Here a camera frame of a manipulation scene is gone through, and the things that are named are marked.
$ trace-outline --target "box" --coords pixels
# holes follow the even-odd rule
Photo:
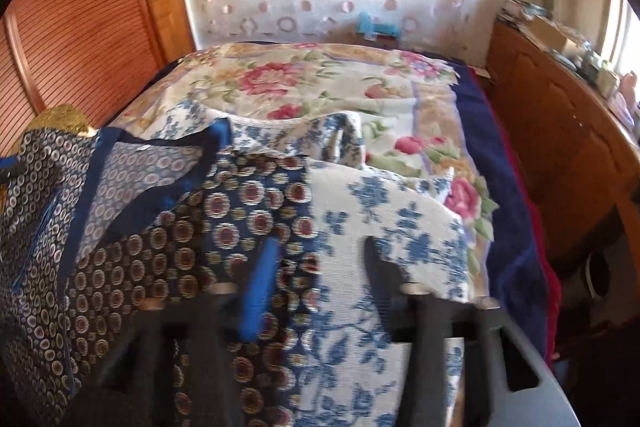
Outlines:
[[[544,17],[536,15],[529,23],[529,31],[547,48],[557,51],[563,57],[573,58],[580,52],[580,46],[578,46],[578,44]]]

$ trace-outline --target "window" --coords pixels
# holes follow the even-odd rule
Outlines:
[[[640,19],[627,0],[611,0],[602,58],[621,76],[630,71],[640,76]],[[640,100],[640,82],[636,96]]]

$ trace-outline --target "blue object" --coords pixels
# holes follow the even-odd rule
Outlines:
[[[267,311],[276,284],[276,270],[280,257],[280,242],[267,237],[258,252],[258,261],[249,276],[249,284],[242,296],[242,314],[238,335],[243,342],[255,342],[260,330],[260,319]]]
[[[489,293],[497,298],[538,352],[546,355],[546,277],[538,259],[526,196],[507,156],[490,107],[465,64],[450,62],[460,76],[456,105],[465,131],[466,149],[486,178],[492,199],[495,240],[486,269]]]
[[[400,37],[398,26],[373,22],[373,19],[366,12],[361,12],[358,16],[357,32],[364,34],[364,39],[367,41],[376,40],[377,35],[386,35],[395,39]]]
[[[15,165],[17,161],[18,161],[18,156],[15,154],[13,156],[0,158],[0,169],[8,169],[9,167],[12,167],[13,165]]]

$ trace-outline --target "gold fabric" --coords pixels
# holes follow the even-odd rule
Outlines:
[[[74,106],[68,103],[49,107],[37,115],[30,123],[27,124],[25,130],[15,141],[14,145],[9,149],[8,156],[17,154],[22,142],[22,135],[25,131],[39,129],[41,127],[53,127],[73,134],[89,133],[92,128],[89,126],[84,114],[78,111]],[[4,199],[6,195],[6,187],[0,185],[0,211],[4,209]]]

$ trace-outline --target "blue floral fabric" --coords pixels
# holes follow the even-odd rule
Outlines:
[[[466,241],[460,218],[426,195],[390,180],[310,162],[318,224],[318,311],[302,375],[297,425],[393,425],[408,348],[391,344],[370,295],[362,245],[378,238],[383,254],[436,295],[467,298]],[[462,342],[447,347],[452,412],[462,371]]]
[[[146,139],[175,139],[199,131],[216,118],[231,123],[234,149],[244,152],[304,154],[315,160],[364,170],[399,187],[412,188],[444,203],[454,170],[433,174],[426,179],[401,176],[366,165],[360,115],[353,111],[313,118],[254,120],[209,108],[191,99],[183,100],[162,114],[143,134]]]

